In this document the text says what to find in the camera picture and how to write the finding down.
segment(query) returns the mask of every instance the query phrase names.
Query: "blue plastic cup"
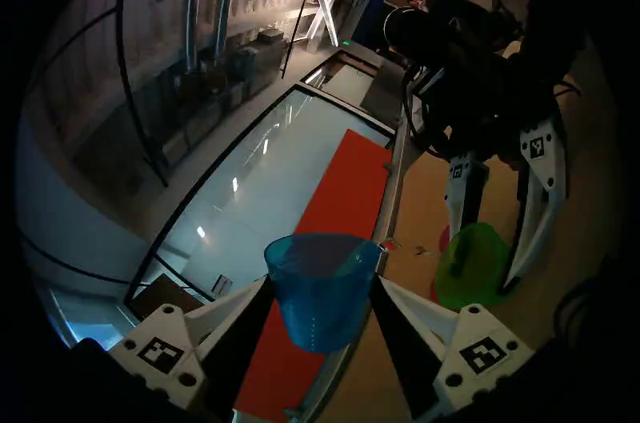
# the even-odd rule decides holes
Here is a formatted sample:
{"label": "blue plastic cup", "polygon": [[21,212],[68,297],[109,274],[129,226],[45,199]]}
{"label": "blue plastic cup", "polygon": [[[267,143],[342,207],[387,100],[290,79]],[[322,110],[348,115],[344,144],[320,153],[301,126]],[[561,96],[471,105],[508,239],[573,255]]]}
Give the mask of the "blue plastic cup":
{"label": "blue plastic cup", "polygon": [[345,234],[296,234],[265,249],[275,297],[291,341],[331,353],[356,336],[382,248]]}

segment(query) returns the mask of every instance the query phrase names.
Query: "green plastic cup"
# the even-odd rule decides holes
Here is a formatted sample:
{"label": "green plastic cup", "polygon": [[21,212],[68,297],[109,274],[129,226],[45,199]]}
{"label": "green plastic cup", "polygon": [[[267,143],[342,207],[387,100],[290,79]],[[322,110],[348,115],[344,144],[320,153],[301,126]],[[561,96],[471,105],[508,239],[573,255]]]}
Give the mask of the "green plastic cup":
{"label": "green plastic cup", "polygon": [[449,309],[502,304],[509,297],[499,292],[508,261],[509,246],[491,225],[465,226],[440,255],[434,285],[438,303]]}

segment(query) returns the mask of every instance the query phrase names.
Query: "red mat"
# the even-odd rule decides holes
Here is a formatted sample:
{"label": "red mat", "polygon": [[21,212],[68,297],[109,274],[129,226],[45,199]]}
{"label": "red mat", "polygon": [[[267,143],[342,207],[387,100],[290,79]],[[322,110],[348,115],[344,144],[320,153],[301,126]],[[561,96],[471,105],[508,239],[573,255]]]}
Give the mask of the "red mat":
{"label": "red mat", "polygon": [[[371,238],[387,179],[391,152],[347,130],[295,233],[348,233]],[[285,423],[284,408],[297,408],[325,357],[294,346],[278,303],[266,319],[235,408]]]}

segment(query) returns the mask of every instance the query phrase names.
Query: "wooden surface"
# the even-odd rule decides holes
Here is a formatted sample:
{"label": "wooden surface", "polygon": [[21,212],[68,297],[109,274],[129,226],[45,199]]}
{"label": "wooden surface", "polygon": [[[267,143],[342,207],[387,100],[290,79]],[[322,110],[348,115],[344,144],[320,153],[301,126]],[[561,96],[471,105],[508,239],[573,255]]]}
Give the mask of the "wooden surface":
{"label": "wooden surface", "polygon": [[[615,255],[626,195],[615,149],[615,108],[602,69],[591,48],[570,72],[583,96],[559,98],[569,136],[570,198],[554,225],[548,245],[517,292],[490,310],[536,349],[552,336],[551,317],[559,299],[595,274],[606,254]],[[493,159],[482,200],[480,221],[513,240],[518,203],[517,175]],[[438,239],[447,224],[442,197],[448,166],[423,155],[407,171],[394,239],[402,248],[389,257],[384,276],[421,295],[438,264]],[[430,253],[417,255],[422,246]],[[394,367],[374,315],[370,316],[344,377],[324,409],[321,423],[409,421]]]}

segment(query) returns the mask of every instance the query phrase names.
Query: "glass tabletop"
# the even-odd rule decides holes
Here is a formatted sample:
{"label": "glass tabletop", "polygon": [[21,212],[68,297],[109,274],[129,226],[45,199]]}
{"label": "glass tabletop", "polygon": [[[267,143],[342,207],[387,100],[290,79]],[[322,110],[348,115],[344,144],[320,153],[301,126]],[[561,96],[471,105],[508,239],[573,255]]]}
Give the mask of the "glass tabletop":
{"label": "glass tabletop", "polygon": [[[294,232],[347,130],[380,146],[390,140],[320,97],[291,91],[211,174],[158,254],[211,297],[262,277],[264,249]],[[160,273],[179,282],[155,260],[142,281]]]}

